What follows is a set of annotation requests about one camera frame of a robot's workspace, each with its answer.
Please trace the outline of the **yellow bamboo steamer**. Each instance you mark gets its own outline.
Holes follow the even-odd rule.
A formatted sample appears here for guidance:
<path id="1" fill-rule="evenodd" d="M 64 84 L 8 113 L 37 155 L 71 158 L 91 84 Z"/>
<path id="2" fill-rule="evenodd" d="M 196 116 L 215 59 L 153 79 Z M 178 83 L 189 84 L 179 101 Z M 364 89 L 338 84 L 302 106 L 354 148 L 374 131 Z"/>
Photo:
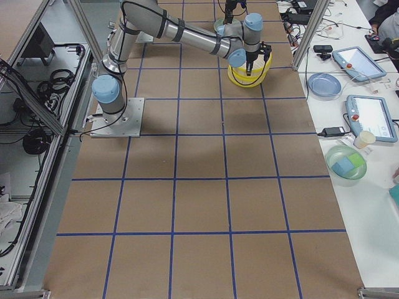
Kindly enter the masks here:
<path id="1" fill-rule="evenodd" d="M 246 64 L 240 67 L 228 67 L 228 78 L 230 81 L 243 88 L 252 88 L 260 85 L 266 78 L 269 66 L 265 63 L 254 65 L 251 75 L 246 73 Z"/>
<path id="2" fill-rule="evenodd" d="M 246 75 L 246 63 L 244 62 L 240 67 L 228 67 L 228 74 L 233 74 L 236 78 L 243 79 L 244 81 L 253 81 L 259 76 L 265 77 L 272 63 L 272 54 L 270 59 L 265 62 L 263 56 L 258 55 L 256 61 L 254 61 L 253 68 L 251 70 L 251 76 Z"/>

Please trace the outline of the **pale green plate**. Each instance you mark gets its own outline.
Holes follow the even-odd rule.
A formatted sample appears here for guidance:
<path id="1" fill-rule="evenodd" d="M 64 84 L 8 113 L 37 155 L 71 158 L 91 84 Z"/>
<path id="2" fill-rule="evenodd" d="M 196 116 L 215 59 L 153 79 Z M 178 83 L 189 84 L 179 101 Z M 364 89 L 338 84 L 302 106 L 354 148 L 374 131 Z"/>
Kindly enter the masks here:
<path id="1" fill-rule="evenodd" d="M 224 18 L 219 18 L 219 19 L 217 19 L 217 20 L 214 22 L 213 28 L 214 28 L 214 31 L 215 31 L 215 32 L 218 30 L 218 27 L 224 25 L 223 22 L 224 22 Z M 235 18 L 234 18 L 233 21 L 232 21 L 233 24 L 234 24 L 234 23 L 237 23 L 237 22 L 239 22 L 239 20 L 238 20 L 238 19 L 235 19 Z"/>

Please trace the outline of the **black webcam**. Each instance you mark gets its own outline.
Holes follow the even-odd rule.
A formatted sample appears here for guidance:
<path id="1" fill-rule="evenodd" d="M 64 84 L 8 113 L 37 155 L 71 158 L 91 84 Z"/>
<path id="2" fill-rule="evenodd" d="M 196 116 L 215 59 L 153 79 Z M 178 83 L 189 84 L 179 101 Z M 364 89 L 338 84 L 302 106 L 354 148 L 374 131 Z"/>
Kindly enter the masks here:
<path id="1" fill-rule="evenodd" d="M 331 58 L 333 48 L 331 45 L 314 45 L 313 50 L 321 60 L 325 61 Z"/>

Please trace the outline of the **blue plate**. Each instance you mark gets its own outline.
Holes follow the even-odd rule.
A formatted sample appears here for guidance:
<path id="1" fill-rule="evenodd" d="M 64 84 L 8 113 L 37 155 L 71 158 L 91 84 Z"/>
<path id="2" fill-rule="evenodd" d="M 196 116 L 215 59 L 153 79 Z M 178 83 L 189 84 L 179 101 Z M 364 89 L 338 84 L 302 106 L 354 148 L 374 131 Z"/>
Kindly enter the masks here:
<path id="1" fill-rule="evenodd" d="M 341 83 L 337 78 L 327 73 L 316 73 L 307 79 L 307 84 L 312 93 L 324 99 L 336 98 L 342 91 Z"/>

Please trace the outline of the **black power adapter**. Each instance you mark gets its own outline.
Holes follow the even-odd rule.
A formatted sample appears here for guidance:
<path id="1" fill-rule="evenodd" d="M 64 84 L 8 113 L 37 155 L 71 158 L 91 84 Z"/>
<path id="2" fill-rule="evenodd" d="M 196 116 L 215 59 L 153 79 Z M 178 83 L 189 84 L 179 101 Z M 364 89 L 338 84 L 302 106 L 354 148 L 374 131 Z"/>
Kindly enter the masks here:
<path id="1" fill-rule="evenodd" d="M 335 127 L 324 128 L 320 133 L 317 134 L 317 136 L 324 138 L 332 138 L 332 137 L 341 137 L 349 133 L 350 131 L 346 131 L 344 127 L 335 126 Z"/>

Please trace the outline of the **far teach pendant tablet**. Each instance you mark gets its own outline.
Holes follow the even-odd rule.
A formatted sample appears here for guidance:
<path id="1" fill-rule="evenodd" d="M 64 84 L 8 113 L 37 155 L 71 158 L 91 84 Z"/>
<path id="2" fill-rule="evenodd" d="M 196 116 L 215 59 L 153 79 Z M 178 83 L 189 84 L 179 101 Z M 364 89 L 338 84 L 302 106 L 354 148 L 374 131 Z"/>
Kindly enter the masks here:
<path id="1" fill-rule="evenodd" d="M 382 78 L 387 74 L 363 49 L 357 46 L 334 50 L 332 57 L 350 77 L 358 82 Z"/>

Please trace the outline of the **teach pendant tablet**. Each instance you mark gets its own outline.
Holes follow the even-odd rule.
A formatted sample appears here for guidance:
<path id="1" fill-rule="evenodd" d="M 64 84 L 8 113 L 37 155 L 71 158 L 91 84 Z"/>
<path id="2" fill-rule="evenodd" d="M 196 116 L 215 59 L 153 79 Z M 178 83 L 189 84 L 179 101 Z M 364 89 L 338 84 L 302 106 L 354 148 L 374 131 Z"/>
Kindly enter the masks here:
<path id="1" fill-rule="evenodd" d="M 387 74 L 363 49 L 357 46 L 334 50 L 332 57 L 350 77 L 358 82 L 382 78 Z"/>
<path id="2" fill-rule="evenodd" d="M 386 100 L 382 97 L 349 95 L 345 102 L 349 117 L 349 127 L 355 136 L 361 131 L 369 131 L 377 141 L 396 143 L 394 128 Z"/>

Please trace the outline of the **near teach pendant tablet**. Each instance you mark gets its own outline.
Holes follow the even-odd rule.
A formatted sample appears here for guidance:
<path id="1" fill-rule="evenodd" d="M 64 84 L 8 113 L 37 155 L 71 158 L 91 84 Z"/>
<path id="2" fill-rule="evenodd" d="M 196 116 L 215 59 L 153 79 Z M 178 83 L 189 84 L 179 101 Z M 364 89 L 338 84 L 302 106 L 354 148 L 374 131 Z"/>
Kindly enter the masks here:
<path id="1" fill-rule="evenodd" d="M 349 95 L 345 102 L 349 117 L 349 127 L 355 136 L 361 131 L 369 131 L 377 141 L 396 143 L 394 128 L 386 100 L 382 97 Z"/>

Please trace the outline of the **paper cup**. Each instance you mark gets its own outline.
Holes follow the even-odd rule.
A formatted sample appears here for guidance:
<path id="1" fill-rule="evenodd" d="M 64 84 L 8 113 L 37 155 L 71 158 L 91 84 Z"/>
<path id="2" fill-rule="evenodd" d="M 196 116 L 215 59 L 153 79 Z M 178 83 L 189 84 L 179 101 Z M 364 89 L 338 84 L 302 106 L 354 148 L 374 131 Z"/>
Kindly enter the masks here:
<path id="1" fill-rule="evenodd" d="M 353 145 L 362 149 L 368 145 L 373 144 L 376 141 L 376 136 L 370 131 L 361 131 L 358 136 L 355 138 Z"/>

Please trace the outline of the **blue sponge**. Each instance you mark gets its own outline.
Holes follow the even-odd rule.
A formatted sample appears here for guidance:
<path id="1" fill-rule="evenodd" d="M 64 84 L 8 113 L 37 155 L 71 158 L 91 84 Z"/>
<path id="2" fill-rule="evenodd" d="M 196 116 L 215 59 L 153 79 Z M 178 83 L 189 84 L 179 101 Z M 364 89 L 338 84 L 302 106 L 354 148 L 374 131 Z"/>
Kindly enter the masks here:
<path id="1" fill-rule="evenodd" d="M 355 168 L 353 167 L 351 162 L 347 159 L 347 157 L 344 156 L 341 159 L 339 159 L 337 162 L 335 162 L 331 166 L 331 169 L 335 174 L 339 176 L 345 176 L 347 173 L 354 170 Z"/>

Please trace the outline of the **green glass bowl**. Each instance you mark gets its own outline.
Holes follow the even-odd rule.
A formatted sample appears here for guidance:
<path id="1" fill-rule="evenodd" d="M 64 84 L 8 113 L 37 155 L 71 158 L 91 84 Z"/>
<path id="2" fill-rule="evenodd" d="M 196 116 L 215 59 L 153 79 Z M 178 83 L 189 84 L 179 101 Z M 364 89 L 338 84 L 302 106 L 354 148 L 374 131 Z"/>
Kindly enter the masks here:
<path id="1" fill-rule="evenodd" d="M 367 173 L 365 158 L 349 146 L 333 146 L 325 155 L 325 161 L 334 183 L 341 186 L 354 186 Z"/>

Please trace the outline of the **green sponge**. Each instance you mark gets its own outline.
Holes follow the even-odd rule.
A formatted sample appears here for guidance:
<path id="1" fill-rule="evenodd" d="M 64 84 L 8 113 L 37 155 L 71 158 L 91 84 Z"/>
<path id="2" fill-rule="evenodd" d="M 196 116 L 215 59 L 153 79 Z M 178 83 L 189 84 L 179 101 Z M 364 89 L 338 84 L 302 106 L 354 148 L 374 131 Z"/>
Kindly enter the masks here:
<path id="1" fill-rule="evenodd" d="M 358 152 L 347 156 L 347 159 L 351 162 L 354 168 L 359 168 L 365 164 L 365 160 Z"/>

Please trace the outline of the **black monitor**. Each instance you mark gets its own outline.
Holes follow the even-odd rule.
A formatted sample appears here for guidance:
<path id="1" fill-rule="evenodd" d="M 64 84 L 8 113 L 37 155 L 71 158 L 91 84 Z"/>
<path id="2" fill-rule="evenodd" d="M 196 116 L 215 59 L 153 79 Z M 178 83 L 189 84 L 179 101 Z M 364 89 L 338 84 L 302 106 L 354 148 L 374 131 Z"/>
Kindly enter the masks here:
<path id="1" fill-rule="evenodd" d="M 48 66 L 54 58 L 54 47 L 54 41 L 40 22 L 17 65 L 22 65 L 26 59 L 40 59 L 45 66 Z"/>

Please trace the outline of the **aluminium frame post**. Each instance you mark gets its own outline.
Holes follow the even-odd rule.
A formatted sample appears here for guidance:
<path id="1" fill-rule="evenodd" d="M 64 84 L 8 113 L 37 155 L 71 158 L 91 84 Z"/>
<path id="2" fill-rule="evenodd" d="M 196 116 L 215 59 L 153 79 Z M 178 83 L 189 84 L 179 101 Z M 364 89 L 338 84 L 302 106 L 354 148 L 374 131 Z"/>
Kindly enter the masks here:
<path id="1" fill-rule="evenodd" d="M 319 0 L 316 2 L 313 13 L 310 16 L 310 20 L 292 61 L 292 69 L 294 71 L 298 71 L 301 62 L 310 47 L 315 32 L 329 6 L 329 2 L 329 0 Z"/>

